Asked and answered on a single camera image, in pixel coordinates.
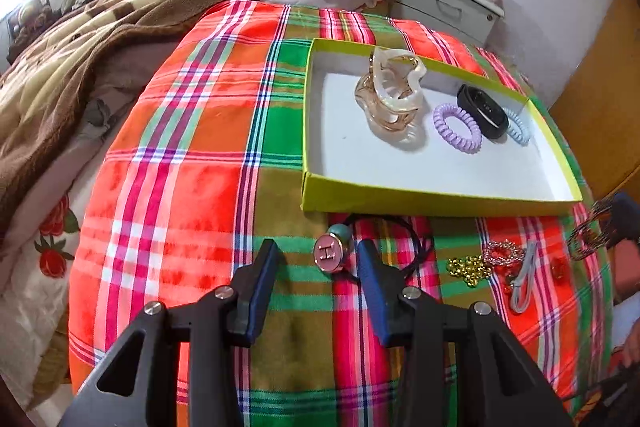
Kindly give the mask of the person's right hand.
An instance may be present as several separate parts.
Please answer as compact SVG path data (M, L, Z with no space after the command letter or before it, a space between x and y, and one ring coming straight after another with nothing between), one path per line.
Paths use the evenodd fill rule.
M631 367L631 365L640 362L640 320L634 322L631 330L623 344L623 365Z

